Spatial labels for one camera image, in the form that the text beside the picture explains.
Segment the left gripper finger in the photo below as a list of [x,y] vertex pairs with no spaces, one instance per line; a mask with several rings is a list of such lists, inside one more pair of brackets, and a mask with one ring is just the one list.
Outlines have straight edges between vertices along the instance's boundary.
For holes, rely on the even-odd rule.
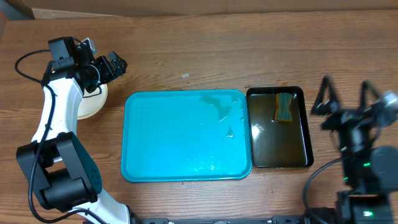
[[99,71],[100,83],[109,83],[116,79],[115,70],[105,56],[96,59],[95,67]]
[[108,76],[120,77],[121,75],[124,75],[127,69],[127,62],[114,51],[109,53],[108,56],[109,56]]

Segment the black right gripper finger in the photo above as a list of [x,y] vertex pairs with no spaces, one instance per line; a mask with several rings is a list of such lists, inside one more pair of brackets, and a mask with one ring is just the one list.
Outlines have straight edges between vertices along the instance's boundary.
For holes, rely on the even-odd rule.
[[322,79],[318,95],[311,109],[311,114],[329,115],[339,111],[340,108],[340,101],[337,97],[331,77],[325,75]]
[[366,110],[369,106],[369,101],[377,101],[380,97],[379,90],[373,85],[369,80],[365,80],[361,85],[361,94],[359,101],[359,108],[361,110]]

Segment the white plate with stain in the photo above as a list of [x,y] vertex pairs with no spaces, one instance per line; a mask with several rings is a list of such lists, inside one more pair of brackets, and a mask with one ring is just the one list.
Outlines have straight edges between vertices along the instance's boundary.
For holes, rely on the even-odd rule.
[[78,108],[77,119],[86,119],[96,114],[106,103],[107,97],[107,84],[100,85],[92,93],[88,93],[84,90],[83,99]]

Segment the green yellow sponge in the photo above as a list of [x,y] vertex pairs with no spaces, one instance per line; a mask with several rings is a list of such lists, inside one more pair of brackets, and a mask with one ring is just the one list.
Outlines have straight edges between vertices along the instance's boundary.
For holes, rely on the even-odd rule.
[[290,93],[278,93],[275,95],[274,121],[291,122],[292,115],[290,105],[293,96]]

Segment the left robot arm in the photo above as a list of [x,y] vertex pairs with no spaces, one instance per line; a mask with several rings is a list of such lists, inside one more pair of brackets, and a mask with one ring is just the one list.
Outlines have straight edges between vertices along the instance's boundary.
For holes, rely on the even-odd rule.
[[125,204],[103,189],[98,166],[76,136],[84,92],[93,92],[126,72],[127,62],[115,52],[94,58],[87,41],[49,43],[52,60],[39,80],[45,99],[37,132],[18,147],[17,162],[28,181],[28,203],[42,223],[74,214],[90,223],[140,223]]

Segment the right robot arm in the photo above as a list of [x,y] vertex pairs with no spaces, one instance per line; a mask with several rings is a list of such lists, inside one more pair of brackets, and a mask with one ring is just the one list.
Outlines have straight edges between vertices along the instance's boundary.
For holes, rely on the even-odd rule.
[[[357,108],[344,109],[329,76],[323,77],[311,109],[325,116],[321,129],[336,131],[341,156],[316,170],[306,181],[301,223],[392,223],[389,195],[397,191],[397,148],[373,144],[383,128],[397,121],[397,95],[380,94],[369,81],[361,85]],[[308,190],[312,180],[326,168],[341,162],[343,181],[350,190],[337,193],[335,207],[312,208]]]

